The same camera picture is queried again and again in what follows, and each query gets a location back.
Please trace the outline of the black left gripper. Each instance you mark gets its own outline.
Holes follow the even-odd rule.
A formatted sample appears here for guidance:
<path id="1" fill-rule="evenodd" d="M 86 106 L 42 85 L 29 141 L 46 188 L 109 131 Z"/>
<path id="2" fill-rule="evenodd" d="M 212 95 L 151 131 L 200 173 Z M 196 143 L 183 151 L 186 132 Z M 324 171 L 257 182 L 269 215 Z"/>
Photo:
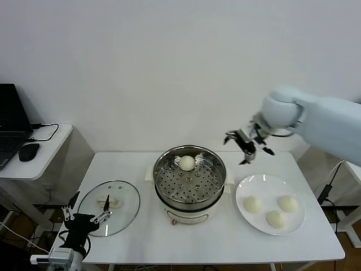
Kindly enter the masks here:
<path id="1" fill-rule="evenodd" d="M 97 231 L 99 229 L 99 225 L 106 222 L 111 215 L 111 211 L 109 210 L 109 195 L 106 197 L 101 214 L 95 216 L 76 213 L 73 215 L 73 209 L 79 194 L 79 191 L 76 192 L 75 195 L 70 198 L 68 204 L 61 207 L 64 220 L 66 221 L 65 227 L 68 230 L 67 237 L 63 244 L 64 248 L 83 248 L 87 240 L 87 236 L 91 232 Z"/>

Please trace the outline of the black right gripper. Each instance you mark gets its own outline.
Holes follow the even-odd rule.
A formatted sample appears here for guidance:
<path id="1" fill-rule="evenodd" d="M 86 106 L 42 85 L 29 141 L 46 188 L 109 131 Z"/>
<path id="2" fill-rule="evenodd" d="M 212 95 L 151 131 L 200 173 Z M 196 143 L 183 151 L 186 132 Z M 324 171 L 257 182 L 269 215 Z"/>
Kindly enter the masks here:
<path id="1" fill-rule="evenodd" d="M 251 164 L 256 158 L 256 148 L 253 141 L 241 129 L 226 132 L 224 144 L 230 140 L 236 141 L 244 153 L 244 158 L 239 165 Z"/>

